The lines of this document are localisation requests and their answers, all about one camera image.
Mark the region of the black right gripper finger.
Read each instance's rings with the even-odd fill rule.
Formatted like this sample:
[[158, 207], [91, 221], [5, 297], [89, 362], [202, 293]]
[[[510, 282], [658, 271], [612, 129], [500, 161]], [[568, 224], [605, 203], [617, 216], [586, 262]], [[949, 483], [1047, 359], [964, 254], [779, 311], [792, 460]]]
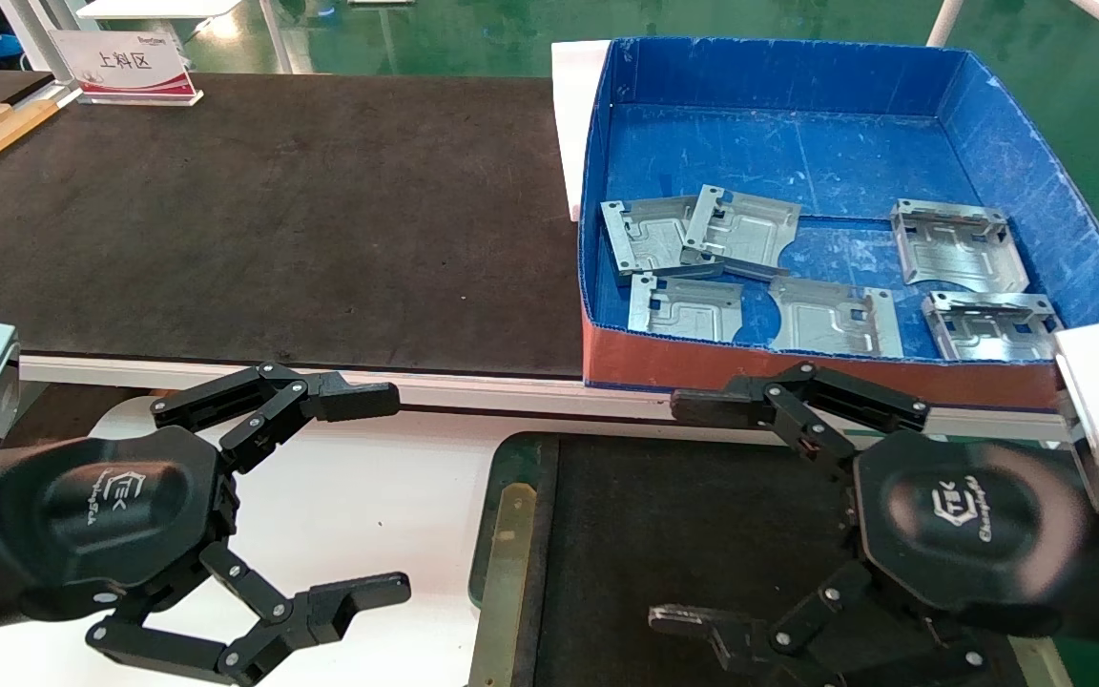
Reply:
[[965, 686], [989, 669], [988, 656], [976, 638], [961, 630], [947, 631], [932, 620], [926, 621], [933, 640], [928, 652], [854, 671], [828, 668], [812, 644], [876, 584], [872, 565], [851, 561], [775, 622], [701, 606], [664, 603], [650, 608], [647, 625], [660, 634], [704, 640], [721, 669], [750, 676], [757, 686]]
[[850, 478], [859, 452], [821, 414], [888, 435], [899, 430], [920, 433], [929, 409], [920, 397], [811, 361], [776, 377], [734, 377], [720, 390], [678, 388], [671, 394], [671, 414], [678, 422], [771, 430], [786, 447], [834, 478]]

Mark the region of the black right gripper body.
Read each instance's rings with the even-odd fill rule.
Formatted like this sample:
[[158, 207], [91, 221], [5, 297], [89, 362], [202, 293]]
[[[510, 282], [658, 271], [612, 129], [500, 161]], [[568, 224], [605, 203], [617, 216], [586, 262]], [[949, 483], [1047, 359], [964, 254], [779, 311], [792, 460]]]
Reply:
[[902, 431], [852, 477], [866, 557], [943, 612], [1047, 603], [1088, 536], [1080, 473], [1045, 448]]

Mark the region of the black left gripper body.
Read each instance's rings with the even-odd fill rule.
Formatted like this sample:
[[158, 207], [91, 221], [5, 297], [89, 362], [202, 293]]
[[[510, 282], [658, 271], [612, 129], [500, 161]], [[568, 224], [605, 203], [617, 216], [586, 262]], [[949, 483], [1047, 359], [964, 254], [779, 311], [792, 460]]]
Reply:
[[0, 592], [35, 621], [127, 596], [169, 608], [206, 577], [199, 552], [235, 534], [236, 483], [182, 426], [82, 437], [0, 459]]

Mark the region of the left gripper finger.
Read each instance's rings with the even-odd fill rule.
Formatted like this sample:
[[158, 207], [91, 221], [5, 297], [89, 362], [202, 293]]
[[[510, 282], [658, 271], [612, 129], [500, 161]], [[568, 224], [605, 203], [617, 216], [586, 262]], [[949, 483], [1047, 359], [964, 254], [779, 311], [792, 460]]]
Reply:
[[337, 372], [300, 374], [258, 364], [166, 397], [149, 413], [156, 426], [192, 433], [238, 419], [219, 439], [219, 455], [227, 470], [244, 474], [314, 419], [345, 422], [395, 415], [400, 409], [400, 390], [392, 383], [353, 385]]
[[389, 572], [320, 584], [293, 597], [280, 594], [223, 542], [202, 549], [197, 561], [206, 574], [248, 606], [257, 621], [231, 643], [148, 629], [152, 601], [130, 601], [87, 633], [89, 647], [108, 660], [197, 682], [258, 686], [296, 651], [340, 642], [360, 612], [406, 603], [408, 575]]

